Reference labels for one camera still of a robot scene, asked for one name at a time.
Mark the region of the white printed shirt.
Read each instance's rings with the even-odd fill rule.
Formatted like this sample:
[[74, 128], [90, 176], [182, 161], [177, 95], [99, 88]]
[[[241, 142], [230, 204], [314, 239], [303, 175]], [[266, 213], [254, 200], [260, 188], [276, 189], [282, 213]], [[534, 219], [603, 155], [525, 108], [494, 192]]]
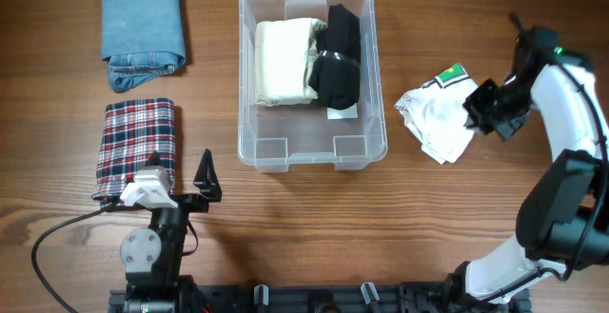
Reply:
[[474, 132], [465, 127], [466, 97], [477, 84], [461, 63], [404, 93], [394, 105], [404, 125], [421, 142], [422, 151], [439, 164], [455, 163]]

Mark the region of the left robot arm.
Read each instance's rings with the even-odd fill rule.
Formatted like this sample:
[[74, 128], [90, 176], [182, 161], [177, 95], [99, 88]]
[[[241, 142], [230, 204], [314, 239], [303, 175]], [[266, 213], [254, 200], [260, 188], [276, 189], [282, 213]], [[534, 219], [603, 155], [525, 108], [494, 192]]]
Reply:
[[172, 180], [153, 152], [134, 174], [120, 196], [126, 208], [142, 207], [151, 212], [146, 228], [131, 231], [122, 241], [120, 257], [128, 282], [124, 291], [112, 291], [110, 313], [210, 312], [211, 305], [193, 278], [180, 273], [188, 232], [194, 228], [192, 212], [206, 213], [209, 205], [222, 200], [212, 153], [205, 150], [193, 184], [197, 193], [172, 194]]

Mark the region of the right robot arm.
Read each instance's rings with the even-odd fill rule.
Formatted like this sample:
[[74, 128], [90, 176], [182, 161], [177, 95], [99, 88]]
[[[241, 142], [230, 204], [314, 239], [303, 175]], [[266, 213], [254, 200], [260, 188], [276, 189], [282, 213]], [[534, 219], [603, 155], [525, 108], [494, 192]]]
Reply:
[[504, 84], [488, 79], [465, 99], [465, 127], [503, 140], [537, 110], [553, 162], [522, 202], [514, 235], [446, 277], [443, 312], [514, 311], [531, 285], [608, 264], [608, 126], [595, 82], [590, 59], [561, 47], [555, 31], [519, 27]]

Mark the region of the black cloth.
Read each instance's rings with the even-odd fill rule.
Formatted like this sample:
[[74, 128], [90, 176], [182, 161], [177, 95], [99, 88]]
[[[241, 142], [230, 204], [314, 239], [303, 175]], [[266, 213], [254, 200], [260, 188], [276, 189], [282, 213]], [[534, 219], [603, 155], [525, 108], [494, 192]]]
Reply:
[[360, 100], [361, 40], [360, 18], [331, 6], [326, 27], [315, 32], [318, 56], [308, 81], [321, 105], [344, 110]]

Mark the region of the clear plastic storage container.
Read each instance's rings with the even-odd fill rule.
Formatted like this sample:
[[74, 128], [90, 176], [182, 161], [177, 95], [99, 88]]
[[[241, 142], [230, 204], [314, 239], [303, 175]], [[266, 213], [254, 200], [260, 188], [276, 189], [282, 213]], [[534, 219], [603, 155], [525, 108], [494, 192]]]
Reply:
[[[262, 21], [301, 17], [325, 20], [342, 4], [360, 18], [362, 36], [358, 118], [328, 120], [327, 108], [264, 107], [254, 102], [255, 30]], [[292, 165], [332, 164], [359, 170], [388, 150], [374, 0], [239, 0], [238, 155], [260, 172], [287, 172]]]

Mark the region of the cream white cloth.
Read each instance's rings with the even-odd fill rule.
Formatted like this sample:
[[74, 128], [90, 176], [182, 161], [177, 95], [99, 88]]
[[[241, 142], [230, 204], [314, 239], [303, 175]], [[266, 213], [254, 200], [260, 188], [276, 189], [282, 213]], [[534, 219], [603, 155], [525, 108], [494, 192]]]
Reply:
[[309, 84], [317, 51], [316, 34], [326, 28], [317, 18], [263, 21], [255, 34], [254, 102], [276, 107], [309, 104], [318, 93]]

